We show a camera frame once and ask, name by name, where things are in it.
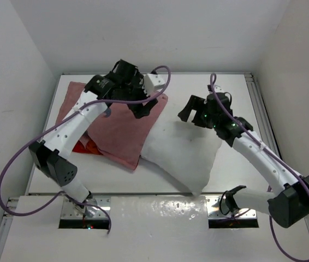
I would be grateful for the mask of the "white pillow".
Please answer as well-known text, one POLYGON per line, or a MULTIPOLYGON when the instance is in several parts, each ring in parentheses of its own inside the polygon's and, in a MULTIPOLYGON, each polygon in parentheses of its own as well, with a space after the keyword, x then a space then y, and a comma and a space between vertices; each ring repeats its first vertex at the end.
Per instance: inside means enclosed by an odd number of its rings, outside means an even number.
POLYGON ((209 129, 159 118, 151 128, 140 155, 166 171, 193 195, 199 195, 210 180, 221 145, 221 139, 209 129))

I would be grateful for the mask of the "red cartoon print pillowcase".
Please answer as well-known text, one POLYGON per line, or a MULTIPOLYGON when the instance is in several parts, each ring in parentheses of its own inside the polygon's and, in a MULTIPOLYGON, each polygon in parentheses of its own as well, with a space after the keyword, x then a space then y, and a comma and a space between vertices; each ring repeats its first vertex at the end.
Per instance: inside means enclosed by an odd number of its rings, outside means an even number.
POLYGON ((111 115, 101 114, 77 141, 73 152, 102 155, 135 170, 140 153, 151 128, 157 122, 168 102, 168 96, 160 95, 150 115, 136 119, 125 104, 113 103, 111 115))

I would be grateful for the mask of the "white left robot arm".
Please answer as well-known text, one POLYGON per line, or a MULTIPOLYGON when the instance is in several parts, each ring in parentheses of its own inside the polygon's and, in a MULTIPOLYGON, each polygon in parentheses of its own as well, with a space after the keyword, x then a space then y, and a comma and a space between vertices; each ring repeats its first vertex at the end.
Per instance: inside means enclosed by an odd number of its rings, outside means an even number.
POLYGON ((41 142, 29 146, 37 169, 55 181, 70 198, 85 203, 91 193, 76 178, 77 167, 68 161, 77 141, 114 102, 127 104, 136 118, 148 116, 157 104, 151 94, 164 86, 165 80, 156 71, 142 74, 137 66, 124 60, 116 62, 106 75, 95 75, 62 123, 41 142))

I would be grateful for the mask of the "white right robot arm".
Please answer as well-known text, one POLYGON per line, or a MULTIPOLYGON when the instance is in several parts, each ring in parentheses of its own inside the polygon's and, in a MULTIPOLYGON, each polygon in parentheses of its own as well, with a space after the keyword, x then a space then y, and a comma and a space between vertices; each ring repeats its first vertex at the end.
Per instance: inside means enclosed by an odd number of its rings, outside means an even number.
POLYGON ((217 136, 244 156, 271 187, 271 192, 237 186, 223 193, 219 200, 221 214, 233 215, 240 209, 265 213, 281 227, 289 228, 309 215, 309 175, 304 177, 287 169, 263 144, 252 125, 234 117, 227 93, 211 93, 206 98, 192 95, 178 117, 186 122, 195 111, 192 123, 214 129, 217 136))

